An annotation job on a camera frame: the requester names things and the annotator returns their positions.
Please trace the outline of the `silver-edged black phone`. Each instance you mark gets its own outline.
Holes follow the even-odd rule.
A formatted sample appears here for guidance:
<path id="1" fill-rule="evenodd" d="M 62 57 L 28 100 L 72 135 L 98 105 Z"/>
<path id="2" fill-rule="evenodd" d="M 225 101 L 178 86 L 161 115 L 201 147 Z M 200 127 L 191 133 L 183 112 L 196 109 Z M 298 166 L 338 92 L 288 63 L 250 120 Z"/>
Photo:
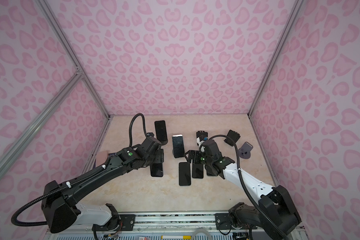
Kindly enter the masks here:
<path id="1" fill-rule="evenodd" d="M 174 158 L 183 158 L 185 154 L 183 135 L 173 135 L 172 141 Z"/>

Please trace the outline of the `grey round stand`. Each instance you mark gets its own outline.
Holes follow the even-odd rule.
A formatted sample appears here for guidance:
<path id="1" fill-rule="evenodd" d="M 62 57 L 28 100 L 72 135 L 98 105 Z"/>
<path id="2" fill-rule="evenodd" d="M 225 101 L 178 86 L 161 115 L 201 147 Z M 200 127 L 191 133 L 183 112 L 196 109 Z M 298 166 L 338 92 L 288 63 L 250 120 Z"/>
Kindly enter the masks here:
<path id="1" fill-rule="evenodd" d="M 253 148 L 252 144 L 245 142 L 238 150 L 239 157 L 246 160 L 250 159 Z"/>

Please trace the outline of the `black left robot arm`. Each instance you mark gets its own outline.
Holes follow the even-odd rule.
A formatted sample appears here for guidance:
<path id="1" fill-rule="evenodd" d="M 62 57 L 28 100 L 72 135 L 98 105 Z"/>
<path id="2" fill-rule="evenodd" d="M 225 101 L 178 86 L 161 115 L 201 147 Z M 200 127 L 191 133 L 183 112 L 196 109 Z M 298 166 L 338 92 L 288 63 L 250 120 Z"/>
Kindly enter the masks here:
<path id="1" fill-rule="evenodd" d="M 127 147 L 99 167 L 74 179 L 49 182 L 44 188 L 47 198 L 42 201 L 42 211 L 49 230 L 56 234 L 72 225 L 93 225 L 97 230 L 116 230 L 121 219 L 112 204 L 84 206 L 80 201 L 107 182 L 133 170 L 151 165 L 161 152 L 162 143 L 147 137 L 136 148 Z"/>

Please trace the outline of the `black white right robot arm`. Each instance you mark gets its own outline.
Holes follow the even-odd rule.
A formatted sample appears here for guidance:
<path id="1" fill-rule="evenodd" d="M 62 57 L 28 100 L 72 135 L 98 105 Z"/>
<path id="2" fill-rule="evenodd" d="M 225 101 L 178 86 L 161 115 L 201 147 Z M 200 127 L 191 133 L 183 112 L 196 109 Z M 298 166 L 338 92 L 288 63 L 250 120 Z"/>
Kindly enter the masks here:
<path id="1" fill-rule="evenodd" d="M 199 150 L 184 154 L 192 164 L 204 165 L 213 176 L 219 176 L 243 190 L 251 204 L 238 203 L 228 211 L 222 225 L 236 229 L 263 229 L 273 240 L 286 240 L 301 223 L 301 217 L 289 194 L 281 185 L 276 187 L 253 177 L 240 167 L 239 160 L 224 157 L 217 143 L 211 139 L 199 145 Z"/>

